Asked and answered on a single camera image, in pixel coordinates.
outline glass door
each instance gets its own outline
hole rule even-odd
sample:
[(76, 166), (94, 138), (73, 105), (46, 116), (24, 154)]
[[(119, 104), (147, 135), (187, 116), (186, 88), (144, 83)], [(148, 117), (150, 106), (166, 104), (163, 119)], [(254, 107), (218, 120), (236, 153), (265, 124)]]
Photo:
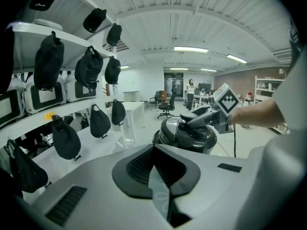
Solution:
[(183, 97), (183, 73), (164, 73), (164, 89), (168, 97), (173, 88), (177, 89), (176, 97)]

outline fluorescent light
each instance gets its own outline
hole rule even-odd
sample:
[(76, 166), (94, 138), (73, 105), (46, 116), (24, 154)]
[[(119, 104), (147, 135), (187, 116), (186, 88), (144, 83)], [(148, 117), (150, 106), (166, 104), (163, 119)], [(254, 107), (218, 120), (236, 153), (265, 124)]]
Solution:
[(170, 68), (170, 70), (188, 70), (188, 68)]
[(216, 70), (211, 70), (211, 69), (201, 69), (201, 70), (203, 70), (203, 71), (212, 71), (212, 72), (216, 72)]
[(228, 57), (228, 58), (231, 58), (231, 59), (234, 59), (234, 60), (237, 60), (237, 61), (240, 61), (240, 62), (242, 62), (242, 63), (247, 63), (247, 61), (242, 60), (242, 59), (240, 59), (240, 58), (238, 58), (238, 57), (235, 57), (235, 56), (232, 56), (232, 55), (228, 55), (227, 57)]
[(207, 53), (209, 50), (205, 48), (193, 48), (193, 47), (175, 47), (176, 51), (194, 51), (194, 52), (202, 52)]

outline yellow tag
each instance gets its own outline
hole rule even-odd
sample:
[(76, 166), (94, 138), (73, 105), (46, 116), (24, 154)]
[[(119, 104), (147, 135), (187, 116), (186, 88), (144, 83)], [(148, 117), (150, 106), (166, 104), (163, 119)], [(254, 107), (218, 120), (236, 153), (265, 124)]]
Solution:
[(50, 112), (50, 113), (45, 114), (45, 120), (46, 121), (51, 120), (52, 116), (55, 115), (55, 114), (56, 114), (56, 112)]

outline black chair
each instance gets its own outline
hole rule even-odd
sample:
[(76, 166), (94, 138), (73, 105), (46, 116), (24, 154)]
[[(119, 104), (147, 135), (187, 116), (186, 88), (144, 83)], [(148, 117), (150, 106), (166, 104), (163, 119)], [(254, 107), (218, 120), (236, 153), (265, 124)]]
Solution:
[(161, 117), (161, 116), (174, 116), (172, 114), (169, 113), (169, 111), (174, 111), (175, 109), (175, 97), (176, 97), (176, 93), (177, 93), (177, 90), (176, 89), (172, 89), (172, 96), (171, 96), (171, 99), (169, 100), (169, 103), (168, 102), (165, 102), (161, 105), (159, 105), (159, 109), (160, 110), (163, 110), (162, 113), (160, 113), (160, 115), (157, 117)]
[(158, 104), (161, 103), (161, 98), (162, 98), (162, 91), (157, 91), (155, 93), (155, 96), (150, 98), (149, 103), (156, 105), (158, 108)]

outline black cable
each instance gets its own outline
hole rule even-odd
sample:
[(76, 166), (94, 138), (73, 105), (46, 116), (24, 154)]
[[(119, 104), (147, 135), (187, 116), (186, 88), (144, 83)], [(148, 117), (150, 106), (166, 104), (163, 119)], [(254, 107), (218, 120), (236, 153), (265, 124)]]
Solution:
[(236, 158), (236, 124), (234, 124), (234, 156)]

